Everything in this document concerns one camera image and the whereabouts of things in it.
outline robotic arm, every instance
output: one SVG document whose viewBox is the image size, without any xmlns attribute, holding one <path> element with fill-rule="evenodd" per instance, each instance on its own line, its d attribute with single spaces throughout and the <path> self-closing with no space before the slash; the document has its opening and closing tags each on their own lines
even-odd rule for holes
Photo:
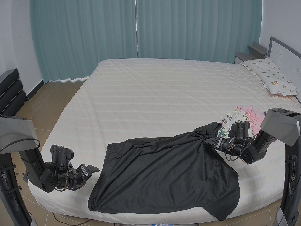
<svg viewBox="0 0 301 226">
<path fill-rule="evenodd" d="M 230 138 L 210 138 L 207 145 L 225 154 L 236 156 L 251 164 L 264 158 L 271 142 L 276 138 L 285 143 L 285 179 L 281 206 L 277 211 L 274 226 L 294 226 L 298 217 L 301 199 L 301 114 L 274 108 L 269 109 L 257 136 L 249 137 L 249 122 L 236 122 L 229 133 Z"/>
<path fill-rule="evenodd" d="M 16 226 L 36 226 L 34 217 L 28 212 L 17 185 L 15 165 L 11 153 L 19 152 L 26 166 L 24 180 L 49 193 L 66 189 L 76 191 L 85 186 L 92 173 L 99 169 L 81 164 L 73 168 L 70 160 L 74 153 L 63 146 L 52 145 L 51 162 L 44 162 L 35 141 L 33 124 L 18 117 L 0 115 L 0 198 Z"/>
</svg>

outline teal curtain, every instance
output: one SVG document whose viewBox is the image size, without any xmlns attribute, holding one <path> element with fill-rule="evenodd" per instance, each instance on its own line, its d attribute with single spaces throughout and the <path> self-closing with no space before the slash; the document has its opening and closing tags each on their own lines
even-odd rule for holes
<svg viewBox="0 0 301 226">
<path fill-rule="evenodd" d="M 43 81 L 89 76 L 108 58 L 137 58 L 135 0 L 30 0 Z"/>
<path fill-rule="evenodd" d="M 233 63 L 259 41 L 262 0 L 137 0 L 140 58 Z"/>
</svg>

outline black cloth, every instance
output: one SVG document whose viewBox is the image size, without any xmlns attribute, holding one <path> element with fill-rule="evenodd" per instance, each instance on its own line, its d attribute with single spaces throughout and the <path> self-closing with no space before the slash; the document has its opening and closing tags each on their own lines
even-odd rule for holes
<svg viewBox="0 0 301 226">
<path fill-rule="evenodd" d="M 220 123 L 166 138 L 109 144 L 88 201 L 102 213 L 170 213 L 203 207 L 219 220 L 236 208 L 238 174 L 210 146 Z"/>
</svg>

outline wall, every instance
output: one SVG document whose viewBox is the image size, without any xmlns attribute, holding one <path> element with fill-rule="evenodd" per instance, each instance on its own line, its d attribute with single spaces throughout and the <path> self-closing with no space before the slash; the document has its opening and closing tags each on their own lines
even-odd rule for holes
<svg viewBox="0 0 301 226">
<path fill-rule="evenodd" d="M 301 0 L 262 0 L 259 44 L 269 48 L 270 37 L 301 53 Z"/>
<path fill-rule="evenodd" d="M 42 80 L 33 47 L 29 0 L 0 0 L 0 74 L 17 68 L 26 94 Z"/>
</svg>

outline white headboard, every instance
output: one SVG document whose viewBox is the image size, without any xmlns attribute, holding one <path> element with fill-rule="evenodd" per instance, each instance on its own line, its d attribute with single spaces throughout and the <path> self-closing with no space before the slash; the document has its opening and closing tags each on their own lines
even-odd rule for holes
<svg viewBox="0 0 301 226">
<path fill-rule="evenodd" d="M 278 66 L 280 72 L 288 77 L 297 90 L 301 91 L 301 54 L 271 37 L 268 57 Z M 301 92 L 296 96 L 301 101 Z"/>
</svg>

